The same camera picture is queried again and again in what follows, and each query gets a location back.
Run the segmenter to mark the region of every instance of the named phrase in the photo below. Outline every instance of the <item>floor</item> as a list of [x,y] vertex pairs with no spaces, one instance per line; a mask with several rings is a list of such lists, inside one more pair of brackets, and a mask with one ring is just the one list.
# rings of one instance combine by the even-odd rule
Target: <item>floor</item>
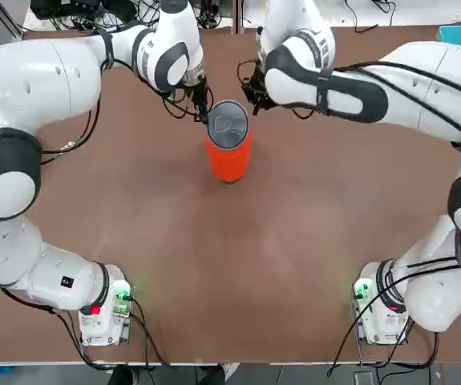
[[[346,365],[335,370],[331,378],[326,377],[326,365],[312,366],[271,366],[266,364],[241,365],[228,385],[315,385],[338,384],[354,385],[354,374],[362,371],[359,367]],[[397,371],[396,367],[388,367],[382,375]],[[197,369],[198,379],[203,373]],[[431,384],[433,385],[461,385],[460,364],[435,364],[431,371]],[[159,368],[152,372],[153,384],[150,376],[143,373],[140,376],[140,385],[194,385],[195,371],[192,367],[178,369]],[[71,366],[44,366],[44,367],[18,367],[13,372],[0,376],[0,385],[92,385],[106,384],[109,375],[86,367],[84,365]],[[410,375],[391,376],[384,381],[384,385],[427,385],[429,383],[428,371],[415,372]]]

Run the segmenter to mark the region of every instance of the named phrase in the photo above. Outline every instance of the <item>brown table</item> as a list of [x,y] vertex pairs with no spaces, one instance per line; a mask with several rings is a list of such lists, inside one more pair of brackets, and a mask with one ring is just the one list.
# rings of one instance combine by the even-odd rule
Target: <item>brown table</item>
[[[337,64],[379,59],[436,31],[336,29]],[[216,99],[251,112],[235,70],[256,56],[254,35],[216,31],[202,40]],[[361,268],[401,256],[430,230],[461,164],[448,143],[404,128],[301,121],[277,108],[251,118],[251,167],[223,184],[208,167],[202,126],[174,120],[124,69],[103,85],[92,140],[44,168],[29,217],[50,243],[121,266],[173,362],[330,361]],[[45,128],[46,147],[84,121]],[[142,362],[144,340],[133,335],[129,347],[91,356]],[[396,358],[426,359],[430,340],[414,332]],[[386,348],[365,354],[384,359]],[[342,359],[358,359],[353,338]],[[439,359],[461,361],[461,317],[442,335]],[[56,360],[79,360],[59,321],[0,293],[0,361]]]

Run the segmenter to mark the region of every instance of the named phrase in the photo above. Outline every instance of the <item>black joint cap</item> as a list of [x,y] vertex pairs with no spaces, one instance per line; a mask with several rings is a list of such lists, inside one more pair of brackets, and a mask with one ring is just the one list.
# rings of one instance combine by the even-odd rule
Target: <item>black joint cap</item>
[[167,14],[179,14],[188,6],[188,0],[163,0],[160,3],[160,10]]

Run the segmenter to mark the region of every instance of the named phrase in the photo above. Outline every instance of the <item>wooden tabletop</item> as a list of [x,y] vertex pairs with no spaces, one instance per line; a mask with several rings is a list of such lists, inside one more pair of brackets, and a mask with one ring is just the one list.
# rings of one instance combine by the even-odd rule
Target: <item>wooden tabletop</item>
[[[432,40],[435,27],[336,29],[337,65]],[[254,34],[203,33],[216,100],[246,106],[236,65]],[[252,68],[243,68],[251,74]],[[41,131],[57,148],[86,117]],[[125,69],[103,77],[99,126],[84,148],[43,169],[29,218],[43,239],[115,263],[136,286],[164,357],[173,362],[330,361],[350,324],[350,288],[369,261],[400,257],[445,213],[461,156],[443,141],[389,125],[276,108],[251,117],[253,157],[235,184],[216,180],[204,128],[174,120]],[[143,361],[144,340],[90,349],[93,359]],[[397,359],[424,360],[415,331]],[[365,349],[384,359],[386,348]],[[343,360],[357,360],[350,338]],[[440,360],[461,361],[461,317]],[[63,326],[0,293],[0,361],[79,361]]]

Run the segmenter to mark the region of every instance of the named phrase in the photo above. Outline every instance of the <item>black cable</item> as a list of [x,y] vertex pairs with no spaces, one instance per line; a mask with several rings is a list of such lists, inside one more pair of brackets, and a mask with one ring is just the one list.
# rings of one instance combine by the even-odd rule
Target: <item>black cable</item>
[[363,34],[364,32],[367,32],[368,30],[373,30],[374,28],[376,28],[378,26],[378,24],[374,24],[373,26],[367,26],[363,30],[359,30],[357,28],[357,26],[358,26],[357,14],[355,14],[355,11],[353,10],[353,8],[351,8],[350,4],[348,4],[348,0],[344,0],[344,4],[350,9],[351,13],[353,14],[354,21],[355,21],[355,26],[354,27],[355,27],[355,32],[357,34]]
[[163,365],[165,365],[166,367],[172,367],[168,362],[166,362],[166,360],[163,359],[163,356],[160,354],[159,352],[159,349],[157,349],[157,345],[155,343],[155,341],[153,340],[152,336],[150,335],[150,333],[148,332],[148,328],[146,327],[146,325],[144,324],[143,321],[140,320],[139,317],[137,317],[135,314],[132,314],[131,313],[131,316],[130,316],[133,320],[135,320],[137,323],[139,323],[139,325],[141,326],[141,328],[143,329],[144,333],[145,333],[145,336],[150,340],[150,343],[152,345],[152,348],[153,350],[155,351],[156,353],[156,356],[157,358],[159,359],[159,362],[162,363]]
[[[141,320],[143,321],[143,324],[146,326],[146,322],[145,322],[145,317],[144,317],[144,312],[143,312],[143,308],[141,307],[141,304],[137,301],[137,299],[135,299],[134,297],[131,298],[131,301],[135,303],[135,305],[137,306],[137,309],[138,311],[140,312],[140,316],[141,316]],[[146,363],[146,367],[149,367],[149,361],[148,361],[148,338],[147,336],[145,335],[145,341],[146,341],[146,347],[145,347],[145,363]]]
[[175,115],[169,108],[168,108],[168,105],[166,104],[166,99],[163,98],[163,105],[164,105],[164,108],[166,108],[166,111],[168,112],[169,115],[173,116],[175,119],[183,119],[187,114],[188,114],[188,111],[185,110],[181,115]]
[[456,91],[461,92],[461,85],[457,84],[449,79],[443,78],[442,76],[438,76],[436,74],[433,74],[428,71],[420,70],[416,67],[412,67],[406,64],[402,63],[393,63],[393,62],[387,62],[383,60],[378,60],[378,61],[370,61],[370,62],[361,62],[361,63],[355,63],[350,66],[345,66],[345,67],[339,67],[336,68],[338,71],[347,71],[347,70],[353,70],[354,68],[362,68],[362,67],[368,67],[368,66],[383,66],[383,67],[393,67],[393,68],[400,68],[402,70],[406,70],[409,72],[414,72],[418,75],[426,76],[427,78],[436,80],[448,87],[454,88]]
[[152,385],[156,385],[156,382],[153,380],[153,375],[151,371],[147,371],[148,375],[150,376],[150,380],[152,381]]
[[394,376],[394,375],[409,375],[410,373],[414,373],[417,369],[411,369],[409,371],[393,371],[392,373],[388,373],[386,375],[384,375],[381,379],[380,379],[380,376],[378,374],[378,369],[376,369],[376,378],[378,379],[378,385],[383,385],[383,381],[385,381],[385,379],[387,377],[391,377],[391,376]]
[[310,116],[313,115],[313,110],[308,115],[305,115],[305,116],[298,114],[294,108],[292,109],[292,112],[298,119],[301,119],[301,120],[307,120]]
[[376,74],[374,74],[374,73],[372,73],[370,71],[364,70],[362,68],[350,68],[349,71],[354,71],[354,72],[357,72],[359,74],[363,74],[363,75],[369,76],[369,77],[371,77],[373,79],[376,79],[380,83],[383,83],[383,84],[387,85],[388,87],[392,88],[393,90],[399,92],[401,95],[405,96],[407,99],[411,100],[414,103],[417,103],[419,106],[421,106],[424,109],[428,110],[432,114],[438,116],[440,119],[444,120],[446,123],[453,126],[457,131],[461,132],[461,125],[459,123],[457,123],[456,121],[454,121],[452,118],[450,118],[447,115],[444,115],[442,112],[440,112],[436,108],[432,107],[430,104],[428,104],[426,102],[423,102],[422,100],[420,100],[419,98],[413,96],[409,92],[407,92],[407,91],[403,90],[402,88],[396,86],[395,84],[393,84],[389,80],[384,79],[382,76],[378,76],[378,75],[376,75]]
[[40,165],[44,166],[44,165],[46,165],[46,164],[50,164],[50,163],[52,163],[52,162],[53,162],[54,160],[56,160],[56,159],[58,159],[58,158],[57,158],[57,157],[52,157],[52,158],[50,158],[50,159],[43,160],[43,161],[40,163]]
[[[355,320],[351,323],[351,326],[350,328],[348,329],[348,331],[346,332],[345,336],[344,336],[344,339],[342,340],[342,343],[341,343],[341,346],[338,348],[338,351],[337,351],[337,354],[335,355],[335,358],[334,358],[334,363],[332,364],[332,367],[326,372],[326,376],[330,377],[332,375],[332,373],[334,372],[334,369],[335,367],[337,367],[337,361],[339,360],[339,357],[341,356],[341,353],[342,353],[342,349],[344,348],[344,344],[346,343],[346,340],[348,339],[348,337],[350,336],[351,332],[353,331],[354,327],[357,325],[357,323],[360,321],[360,319],[362,318],[362,316],[364,315],[364,313],[366,311],[368,311],[369,308],[371,308],[371,306],[373,305],[373,303],[376,302],[376,300],[378,300],[382,295],[384,295],[384,293],[386,293],[388,290],[390,290],[391,288],[395,287],[397,284],[399,284],[400,282],[403,282],[403,281],[406,281],[407,279],[411,279],[411,278],[415,278],[415,277],[420,277],[420,276],[423,276],[423,275],[428,275],[428,274],[435,274],[435,273],[441,273],[441,272],[444,272],[444,271],[450,271],[450,270],[457,270],[459,269],[459,266],[458,265],[453,265],[453,266],[444,266],[444,267],[438,267],[438,268],[435,268],[435,269],[431,269],[431,270],[424,270],[424,271],[418,271],[418,272],[415,272],[415,273],[412,273],[412,274],[408,274],[406,275],[405,277],[402,277],[394,282],[392,282],[390,285],[386,286],[385,288],[383,288],[382,290],[380,290],[374,297],[373,299],[371,299],[369,301],[369,303],[362,309],[362,311],[357,315],[357,317],[355,318]],[[438,350],[438,335],[436,336],[436,344],[435,344],[435,348]]]
[[42,311],[46,311],[47,313],[50,313],[50,314],[55,314],[55,309],[52,307],[52,306],[48,306],[48,305],[39,305],[38,303],[32,303],[32,302],[28,302],[24,299],[21,299],[19,297],[17,297],[16,295],[14,295],[13,293],[11,293],[8,289],[6,289],[5,287],[3,286],[0,286],[0,290],[9,298],[11,298],[13,301],[16,301],[18,302],[19,304],[21,305],[24,305],[24,306],[27,306],[27,307],[31,307],[33,309],[38,309],[38,310],[42,310]]
[[398,349],[399,344],[401,343],[401,340],[402,340],[403,336],[408,335],[408,334],[406,334],[406,332],[407,332],[410,324],[413,325],[413,321],[411,321],[410,318],[408,318],[406,320],[405,326],[403,327],[403,329],[401,330],[401,333],[399,333],[399,336],[396,339],[396,343],[395,343],[394,347],[392,348],[391,353],[389,354],[389,356],[387,357],[387,360],[384,363],[371,363],[371,364],[364,363],[363,366],[364,367],[374,367],[376,369],[381,369],[381,368],[384,368],[387,365],[389,365],[390,361],[392,361],[392,358],[394,357],[394,353],[396,352],[396,350]]
[[425,266],[425,265],[434,265],[435,263],[451,262],[451,261],[455,261],[455,260],[456,260],[456,257],[437,258],[437,259],[431,259],[429,261],[412,263],[412,264],[406,265],[406,266],[396,266],[396,268],[406,267],[407,269],[412,269],[414,267],[420,267],[420,266]]
[[431,352],[430,358],[422,364],[412,364],[412,363],[394,363],[397,367],[402,367],[404,369],[427,369],[434,364],[437,359],[437,354],[439,353],[439,333],[434,333],[434,342],[433,342],[433,351]]
[[93,119],[93,124],[87,135],[85,135],[78,143],[74,144],[69,148],[59,149],[59,150],[43,150],[43,154],[65,154],[67,152],[72,152],[77,148],[81,148],[93,135],[95,131],[96,124],[99,122],[99,115],[100,115],[100,104],[102,102],[102,93],[100,92],[99,101],[96,103],[96,111],[95,111],[95,118]]
[[88,365],[89,367],[92,367],[93,369],[96,369],[97,371],[111,371],[116,368],[116,366],[108,366],[108,365],[101,365],[98,363],[94,363],[91,361],[82,351],[82,348],[79,345],[79,340],[76,338],[76,333],[75,333],[75,326],[73,323],[73,319],[71,318],[70,314],[68,314],[68,317],[70,318],[71,321],[71,329],[68,326],[68,323],[66,319],[61,314],[56,314],[56,317],[63,323],[65,329],[67,330],[68,335],[70,336],[71,341],[73,342],[75,349],[77,350],[77,353],[79,353],[80,358]]
[[[176,108],[177,110],[179,110],[179,111],[181,111],[181,112],[185,112],[186,115],[196,116],[196,113],[189,111],[187,108],[179,107],[179,106],[176,104],[176,102],[171,101],[168,97],[165,96],[165,94],[163,94],[163,93],[160,92],[160,91],[157,91],[154,87],[152,87],[152,85],[151,85],[145,78],[143,78],[143,76],[141,76],[139,73],[135,73],[134,70],[132,69],[132,67],[129,66],[127,63],[125,63],[123,60],[114,59],[114,61],[115,61],[115,63],[121,64],[122,66],[126,67],[129,71],[132,71],[132,73],[134,73],[135,76],[137,76],[137,78],[138,78],[142,83],[145,83],[145,84],[147,85],[148,88],[150,88],[155,94],[157,94],[158,96],[160,96],[161,99],[164,100],[166,103],[170,104],[171,106],[173,106],[174,108]],[[208,91],[209,91],[209,93],[212,95],[212,90],[211,90],[210,87],[208,88]]]
[[[100,66],[100,72],[103,72],[105,70],[106,65],[107,65],[107,60],[104,60],[102,65]],[[63,149],[59,149],[59,150],[43,150],[42,153],[47,154],[47,155],[62,155],[62,154],[65,154],[67,152],[72,152],[72,151],[76,150],[77,148],[81,148],[84,144],[86,144],[87,141],[93,135],[93,132],[95,131],[96,125],[99,122],[100,104],[101,104],[101,102],[102,102],[102,92],[100,92],[99,100],[96,103],[95,118],[93,119],[93,124],[88,129],[89,123],[91,121],[91,111],[90,111],[90,113],[89,113],[89,115],[87,117],[87,125],[84,128],[83,133],[79,137],[80,138],[79,141],[76,141],[76,143],[73,146],[69,147],[69,148],[63,148]],[[50,163],[52,161],[53,160],[45,160],[45,161],[42,162],[42,164],[48,164],[48,163]]]

